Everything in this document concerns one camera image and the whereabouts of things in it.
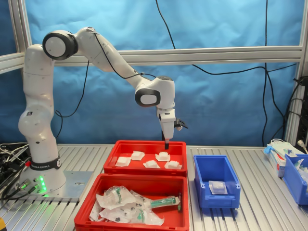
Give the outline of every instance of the white box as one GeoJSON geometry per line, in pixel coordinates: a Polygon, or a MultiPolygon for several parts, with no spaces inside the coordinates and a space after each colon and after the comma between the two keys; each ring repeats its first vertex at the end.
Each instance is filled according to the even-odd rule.
{"type": "Polygon", "coordinates": [[[275,150],[271,150],[269,154],[265,154],[270,160],[270,164],[275,169],[278,177],[283,177],[285,168],[285,158],[279,155],[275,150]]]}

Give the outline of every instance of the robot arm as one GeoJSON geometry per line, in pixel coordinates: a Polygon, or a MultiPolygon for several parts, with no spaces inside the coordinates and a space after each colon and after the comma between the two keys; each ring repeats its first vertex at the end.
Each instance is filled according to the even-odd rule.
{"type": "Polygon", "coordinates": [[[85,27],[75,34],[58,30],[50,32],[43,40],[45,53],[53,60],[64,60],[77,51],[104,72],[116,72],[135,88],[135,101],[142,107],[156,106],[157,117],[165,138],[165,148],[173,138],[174,127],[185,124],[175,117],[174,81],[157,77],[150,81],[134,70],[119,52],[94,28],[85,27]]]}
{"type": "Polygon", "coordinates": [[[185,127],[175,117],[174,81],[160,76],[150,81],[129,66],[118,51],[92,27],[72,34],[57,30],[46,35],[43,45],[27,48],[24,64],[24,93],[26,110],[18,127],[26,137],[31,160],[20,175],[20,182],[31,182],[27,187],[38,187],[32,194],[53,192],[65,184],[66,177],[60,169],[56,139],[50,123],[53,117],[53,67],[55,60],[64,60],[80,52],[90,62],[105,72],[116,72],[135,88],[135,100],[142,107],[156,106],[156,115],[168,149],[174,127],[185,127]]]}

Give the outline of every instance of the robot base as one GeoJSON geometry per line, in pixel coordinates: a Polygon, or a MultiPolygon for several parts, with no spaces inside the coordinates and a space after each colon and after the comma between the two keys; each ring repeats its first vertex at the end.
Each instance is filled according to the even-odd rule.
{"type": "Polygon", "coordinates": [[[92,179],[93,172],[63,171],[63,173],[66,177],[66,182],[61,188],[48,192],[45,195],[33,193],[25,197],[25,199],[46,200],[46,197],[49,197],[53,201],[78,202],[85,193],[85,188],[92,179]]]}

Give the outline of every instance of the blue plastic bin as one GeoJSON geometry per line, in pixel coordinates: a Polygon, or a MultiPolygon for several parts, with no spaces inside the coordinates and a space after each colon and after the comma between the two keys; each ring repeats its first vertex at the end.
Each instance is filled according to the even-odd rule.
{"type": "Polygon", "coordinates": [[[283,180],[287,185],[292,197],[298,205],[308,205],[307,183],[300,176],[294,164],[301,159],[304,159],[302,164],[308,167],[308,155],[297,154],[297,157],[289,157],[285,155],[286,163],[284,169],[283,180]]]}
{"type": "Polygon", "coordinates": [[[195,155],[194,183],[201,208],[238,208],[241,186],[226,155],[195,155]],[[208,182],[224,181],[228,195],[213,195],[208,182]]]}

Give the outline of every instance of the red plastic bin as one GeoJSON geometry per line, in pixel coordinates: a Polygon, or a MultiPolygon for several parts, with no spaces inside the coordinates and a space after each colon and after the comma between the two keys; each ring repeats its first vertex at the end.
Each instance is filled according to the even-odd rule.
{"type": "Polygon", "coordinates": [[[184,177],[100,174],[78,211],[74,222],[76,231],[188,231],[188,213],[187,179],[184,177]],[[181,193],[182,210],[179,212],[177,206],[154,208],[153,212],[160,218],[165,218],[162,226],[91,221],[89,215],[94,206],[96,194],[103,195],[104,190],[114,185],[123,185],[128,190],[134,190],[150,199],[161,199],[169,195],[177,196],[181,193]]]}
{"type": "Polygon", "coordinates": [[[134,174],[134,175],[160,175],[160,176],[183,176],[187,174],[186,144],[184,142],[171,141],[169,149],[165,150],[164,141],[117,141],[110,152],[105,164],[104,172],[112,174],[134,174]],[[131,157],[133,151],[144,152],[141,161],[131,160],[127,167],[116,167],[120,156],[131,157]],[[178,161],[182,169],[166,169],[166,161],[157,161],[155,154],[168,152],[171,160],[178,161]],[[143,163],[155,160],[160,168],[146,168],[143,163]]]}

